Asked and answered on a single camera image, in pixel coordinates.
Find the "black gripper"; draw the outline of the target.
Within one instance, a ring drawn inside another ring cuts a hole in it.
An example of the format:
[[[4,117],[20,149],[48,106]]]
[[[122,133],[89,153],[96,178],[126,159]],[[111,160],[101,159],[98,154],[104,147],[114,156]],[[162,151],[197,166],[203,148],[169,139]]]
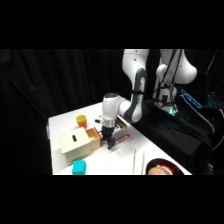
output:
[[[114,146],[116,144],[116,138],[114,138],[114,137],[113,137],[113,139],[112,138],[109,138],[109,137],[112,136],[114,130],[115,130],[114,127],[105,127],[105,126],[103,126],[102,127],[102,130],[101,130],[103,138],[104,139],[107,139],[108,138],[108,140],[107,140],[108,149],[111,149],[112,146]]]

